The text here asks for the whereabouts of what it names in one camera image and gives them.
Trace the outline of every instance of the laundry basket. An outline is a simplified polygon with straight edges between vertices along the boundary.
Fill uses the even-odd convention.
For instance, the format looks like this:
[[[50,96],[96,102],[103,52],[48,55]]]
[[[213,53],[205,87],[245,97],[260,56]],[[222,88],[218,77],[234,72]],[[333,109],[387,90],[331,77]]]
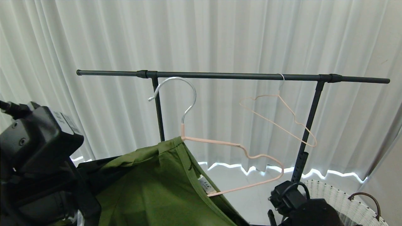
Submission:
[[[388,226],[381,217],[381,210],[377,200],[363,192],[347,195],[345,192],[316,180],[305,182],[312,199],[323,198],[339,214],[345,226]],[[377,213],[365,204],[354,200],[355,195],[365,195],[372,198],[377,206]]]

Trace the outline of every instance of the silver metal hook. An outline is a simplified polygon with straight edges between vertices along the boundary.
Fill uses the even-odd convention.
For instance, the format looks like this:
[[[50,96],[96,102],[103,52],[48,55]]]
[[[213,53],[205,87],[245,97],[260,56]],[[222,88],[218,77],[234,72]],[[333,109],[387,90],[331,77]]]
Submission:
[[[285,83],[285,77],[282,74],[280,74],[280,75],[282,76],[283,81],[282,81],[282,84],[279,86],[278,90],[280,90],[282,88],[283,84]]]
[[[167,81],[173,80],[173,79],[178,79],[178,80],[182,80],[182,81],[186,82],[187,84],[189,84],[191,86],[191,88],[193,88],[193,92],[194,92],[193,104],[191,106],[189,106],[189,108],[187,108],[187,110],[183,114],[183,117],[181,117],[181,123],[184,124],[184,118],[186,117],[186,114],[195,105],[195,100],[197,99],[197,91],[195,90],[195,87],[194,87],[193,84],[191,84],[191,82],[187,81],[186,79],[184,79],[182,77],[170,77],[170,78],[166,79],[165,81],[163,81],[161,84],[158,85],[158,87],[155,89],[154,95],[152,97],[148,98],[148,101],[152,101],[153,99],[155,99],[156,96],[158,95],[159,89],[162,87],[162,85],[165,84]]]

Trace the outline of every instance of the horizontal bar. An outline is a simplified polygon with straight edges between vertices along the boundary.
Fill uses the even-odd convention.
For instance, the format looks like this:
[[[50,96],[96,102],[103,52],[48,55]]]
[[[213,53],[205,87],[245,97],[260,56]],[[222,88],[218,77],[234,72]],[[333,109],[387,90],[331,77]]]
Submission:
[[[367,82],[388,84],[388,78],[347,77],[338,74],[247,74],[247,73],[210,73],[210,72],[157,72],[141,70],[126,71],[83,71],[77,70],[77,75],[100,76],[136,76],[140,78],[217,78],[217,79],[251,79],[251,80],[285,80],[293,81],[323,81],[323,82]]]

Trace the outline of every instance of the curtain fold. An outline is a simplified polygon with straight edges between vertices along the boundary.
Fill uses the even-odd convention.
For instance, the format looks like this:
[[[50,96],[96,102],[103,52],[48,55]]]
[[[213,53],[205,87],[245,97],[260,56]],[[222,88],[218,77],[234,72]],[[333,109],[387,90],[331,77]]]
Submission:
[[[328,74],[390,78],[390,84],[326,84],[312,132],[312,168],[364,179],[402,118],[402,2],[388,1],[1,1],[0,98],[35,101],[66,113],[85,135],[72,155],[95,160],[159,142],[152,83],[134,77],[77,76],[81,70]],[[277,94],[307,121],[315,82],[189,79],[197,102],[186,134],[242,143],[251,155],[294,165],[300,142],[239,105]],[[180,135],[191,89],[161,88],[166,139]],[[302,137],[275,97],[244,104]],[[1,115],[0,129],[10,124]],[[264,171],[236,148],[188,142],[199,162]]]

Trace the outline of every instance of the white care label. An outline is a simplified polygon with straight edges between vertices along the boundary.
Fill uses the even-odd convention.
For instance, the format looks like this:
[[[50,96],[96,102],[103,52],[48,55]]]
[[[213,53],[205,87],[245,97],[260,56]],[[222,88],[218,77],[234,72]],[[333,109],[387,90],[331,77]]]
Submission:
[[[74,133],[76,134],[80,134],[82,135],[82,133],[80,132],[80,130],[78,129],[77,125],[74,123],[74,121],[71,119],[70,116],[62,114],[64,116],[64,118],[66,119],[68,125],[71,127],[71,129],[74,131]]]
[[[203,175],[200,175],[198,182],[208,195],[216,193],[216,190],[212,187],[211,183]]]
[[[52,113],[53,117],[56,119],[57,124],[59,124],[61,130],[67,134],[74,135],[74,132],[70,128],[70,126],[67,124],[67,121],[64,119],[63,115],[59,111],[53,111],[50,109],[50,112]]]

